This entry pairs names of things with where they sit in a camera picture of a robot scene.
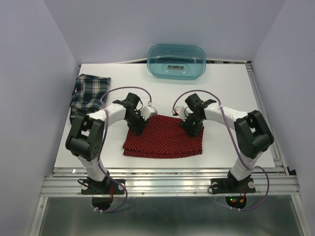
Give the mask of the red polka dot skirt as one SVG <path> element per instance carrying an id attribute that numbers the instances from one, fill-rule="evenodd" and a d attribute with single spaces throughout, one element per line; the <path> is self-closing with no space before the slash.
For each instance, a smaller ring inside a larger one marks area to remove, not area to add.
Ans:
<path id="1" fill-rule="evenodd" d="M 180 126 L 181 120 L 168 116 L 156 115 L 149 119 L 141 135 L 128 131 L 123 144 L 123 155 L 153 159 L 176 159 L 203 152 L 203 131 L 190 137 Z"/>

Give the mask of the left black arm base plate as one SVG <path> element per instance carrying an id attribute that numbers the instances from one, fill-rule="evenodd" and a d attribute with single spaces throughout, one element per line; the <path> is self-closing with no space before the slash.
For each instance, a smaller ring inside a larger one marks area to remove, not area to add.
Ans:
<path id="1" fill-rule="evenodd" d="M 77 182 L 81 185 L 81 195 L 93 195 L 91 203 L 94 211 L 114 213 L 120 210 L 126 203 L 128 192 L 124 179 L 105 177 L 103 181 L 98 182 L 87 177 L 86 179 L 80 178 Z M 111 205 L 113 204 L 115 195 L 124 195 L 125 198 L 119 206 L 112 208 Z"/>

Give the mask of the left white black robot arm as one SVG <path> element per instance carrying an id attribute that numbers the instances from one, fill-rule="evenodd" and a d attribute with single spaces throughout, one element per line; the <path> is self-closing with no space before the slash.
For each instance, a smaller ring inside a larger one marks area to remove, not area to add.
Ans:
<path id="1" fill-rule="evenodd" d="M 132 134 L 142 134 L 155 109 L 137 109 L 141 99 L 128 93 L 124 100 L 115 100 L 111 105 L 88 115 L 77 114 L 72 122 L 65 147 L 76 156 L 84 166 L 87 178 L 79 179 L 81 194 L 110 194 L 117 190 L 123 193 L 123 180 L 113 181 L 104 167 L 100 155 L 105 136 L 110 125 L 124 120 Z"/>

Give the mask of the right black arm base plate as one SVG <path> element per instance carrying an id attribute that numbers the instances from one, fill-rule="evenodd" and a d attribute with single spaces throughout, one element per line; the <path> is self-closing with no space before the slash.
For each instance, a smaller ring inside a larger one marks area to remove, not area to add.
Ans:
<path id="1" fill-rule="evenodd" d="M 255 184 L 251 175 L 243 180 L 236 180 L 236 178 L 228 172 L 227 177 L 212 178 L 211 184 L 207 191 L 209 194 L 229 194 L 225 197 L 226 203 L 229 207 L 236 209 L 244 209 L 247 204 L 247 194 L 255 193 Z"/>

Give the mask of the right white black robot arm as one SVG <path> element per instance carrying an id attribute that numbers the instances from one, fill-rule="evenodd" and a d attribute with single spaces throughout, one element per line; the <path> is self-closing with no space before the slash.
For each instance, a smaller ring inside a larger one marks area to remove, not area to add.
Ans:
<path id="1" fill-rule="evenodd" d="M 274 142 L 264 116 L 258 110 L 241 112 L 225 107 L 218 98 L 203 101 L 196 93 L 187 97 L 185 103 L 191 113 L 186 112 L 184 106 L 173 105 L 173 115 L 180 117 L 180 126 L 189 136 L 197 136 L 205 120 L 226 126 L 238 156 L 225 179 L 226 186 L 232 192 L 239 191 L 249 179 L 259 157 Z"/>

